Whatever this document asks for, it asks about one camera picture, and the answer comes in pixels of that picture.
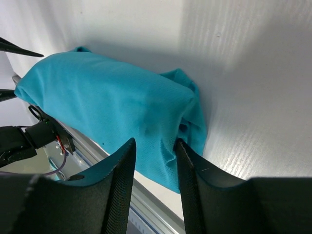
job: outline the teal cloth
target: teal cloth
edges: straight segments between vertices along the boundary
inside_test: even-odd
[[[176,139],[202,155],[198,87],[180,69],[158,75],[78,47],[38,62],[15,94],[110,154],[134,137],[136,170],[177,193]]]

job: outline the turquoise fabric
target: turquoise fabric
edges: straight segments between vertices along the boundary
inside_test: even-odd
[[[78,47],[38,62],[15,94],[110,154],[134,137],[136,170],[177,193],[176,139],[202,155],[198,88],[180,69],[159,75]]]

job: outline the crumpled towel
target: crumpled towel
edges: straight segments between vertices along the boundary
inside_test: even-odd
[[[136,170],[177,193],[176,139],[202,155],[198,87],[180,69],[158,75],[77,47],[34,65],[15,94],[110,154],[134,137]]]

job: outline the white surface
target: white surface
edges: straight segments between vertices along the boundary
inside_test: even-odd
[[[43,53],[86,45],[199,85],[204,156],[236,176],[312,176],[310,0],[10,0],[1,35]],[[23,76],[38,60],[9,56]],[[176,211],[180,200],[149,188]]]

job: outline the red wire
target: red wire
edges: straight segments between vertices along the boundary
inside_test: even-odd
[[[63,154],[65,154],[65,152],[66,152],[65,147],[63,146],[63,143],[61,142],[61,140],[60,140],[58,135],[57,135],[57,140],[58,140],[58,142],[59,142],[59,144],[60,144],[60,146],[62,148]]]

